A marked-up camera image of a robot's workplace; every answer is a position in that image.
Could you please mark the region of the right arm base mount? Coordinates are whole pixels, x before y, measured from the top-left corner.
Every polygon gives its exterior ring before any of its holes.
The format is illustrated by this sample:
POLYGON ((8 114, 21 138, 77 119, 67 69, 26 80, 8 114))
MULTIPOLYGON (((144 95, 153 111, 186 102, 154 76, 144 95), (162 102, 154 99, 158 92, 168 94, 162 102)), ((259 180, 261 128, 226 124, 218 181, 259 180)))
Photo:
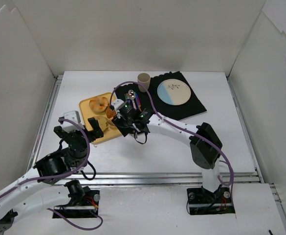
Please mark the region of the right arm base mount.
POLYGON ((220 185, 215 192, 203 187, 187 188, 189 215, 235 214, 230 188, 220 185))

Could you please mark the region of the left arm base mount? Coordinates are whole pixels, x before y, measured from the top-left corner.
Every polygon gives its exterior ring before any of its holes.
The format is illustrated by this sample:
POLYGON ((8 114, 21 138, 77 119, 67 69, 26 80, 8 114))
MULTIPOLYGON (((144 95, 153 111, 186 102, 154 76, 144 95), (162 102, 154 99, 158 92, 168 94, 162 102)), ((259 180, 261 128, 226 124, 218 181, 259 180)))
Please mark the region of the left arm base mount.
POLYGON ((78 180, 64 184, 65 196, 69 199, 66 204, 60 204, 53 209, 65 218, 95 218, 99 211, 100 191, 83 187, 78 180))

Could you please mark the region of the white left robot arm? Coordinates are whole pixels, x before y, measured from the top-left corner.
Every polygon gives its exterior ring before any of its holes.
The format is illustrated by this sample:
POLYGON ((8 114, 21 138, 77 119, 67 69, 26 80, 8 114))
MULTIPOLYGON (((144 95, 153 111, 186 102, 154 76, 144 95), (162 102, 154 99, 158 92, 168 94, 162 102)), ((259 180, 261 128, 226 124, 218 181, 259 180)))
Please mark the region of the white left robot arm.
POLYGON ((60 138, 59 148, 35 163, 22 177, 0 191, 0 234, 26 216, 48 209, 56 217, 97 217, 99 190, 69 180, 56 183, 90 165, 90 143, 103 137, 98 120, 89 118, 88 131, 79 118, 59 118, 54 128, 60 138))

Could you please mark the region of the stainless steel tongs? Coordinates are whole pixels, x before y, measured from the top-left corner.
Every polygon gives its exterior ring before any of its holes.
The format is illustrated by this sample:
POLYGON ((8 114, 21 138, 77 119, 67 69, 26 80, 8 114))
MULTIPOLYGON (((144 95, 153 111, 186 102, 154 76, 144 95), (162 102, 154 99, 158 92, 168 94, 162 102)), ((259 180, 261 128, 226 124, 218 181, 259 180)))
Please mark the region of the stainless steel tongs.
POLYGON ((117 129, 115 124, 110 119, 107 118, 106 120, 107 120, 107 124, 108 124, 110 129, 117 129))

